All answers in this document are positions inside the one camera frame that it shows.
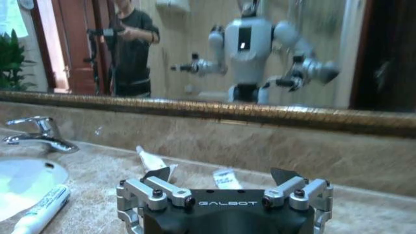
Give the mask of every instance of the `sink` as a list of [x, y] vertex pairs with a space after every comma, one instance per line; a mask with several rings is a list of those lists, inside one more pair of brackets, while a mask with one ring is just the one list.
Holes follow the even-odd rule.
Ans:
[[0, 221], [34, 206], [67, 178], [67, 170], [50, 160], [0, 157]]

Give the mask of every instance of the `man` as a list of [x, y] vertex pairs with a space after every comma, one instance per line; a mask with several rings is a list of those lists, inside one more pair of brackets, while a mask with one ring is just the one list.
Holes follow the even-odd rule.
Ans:
[[119, 8], [118, 20], [112, 28], [124, 29], [119, 33], [116, 46], [116, 70], [114, 94], [116, 96], [151, 96], [148, 55], [151, 44], [159, 44], [159, 29], [147, 13], [135, 9], [131, 0], [114, 0]]

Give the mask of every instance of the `mirror frame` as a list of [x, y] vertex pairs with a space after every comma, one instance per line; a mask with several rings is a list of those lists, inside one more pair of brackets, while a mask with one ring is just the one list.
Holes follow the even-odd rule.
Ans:
[[0, 101], [355, 134], [416, 137], [414, 113], [11, 91], [0, 91]]

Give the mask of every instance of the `potted plant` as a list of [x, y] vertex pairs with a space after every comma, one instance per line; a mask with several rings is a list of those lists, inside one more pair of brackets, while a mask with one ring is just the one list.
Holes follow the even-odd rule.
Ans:
[[31, 82], [24, 82], [26, 76], [22, 75], [23, 67], [35, 64], [34, 61], [26, 60], [24, 46], [19, 45], [15, 30], [12, 36], [0, 35], [0, 89], [12, 91], [26, 91], [28, 87], [36, 86]]

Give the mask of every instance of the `chrome faucet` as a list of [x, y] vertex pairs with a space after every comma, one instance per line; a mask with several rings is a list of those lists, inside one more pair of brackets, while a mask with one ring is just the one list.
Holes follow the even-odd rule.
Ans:
[[52, 150], [71, 154], [79, 151], [79, 147], [66, 141], [59, 133], [59, 128], [52, 118], [50, 117], [30, 117], [18, 120], [11, 120], [6, 124], [15, 125], [20, 123], [34, 122], [40, 129], [40, 133], [23, 133], [15, 136], [6, 137], [3, 142], [8, 145], [19, 145], [24, 142], [39, 142], [47, 144]]

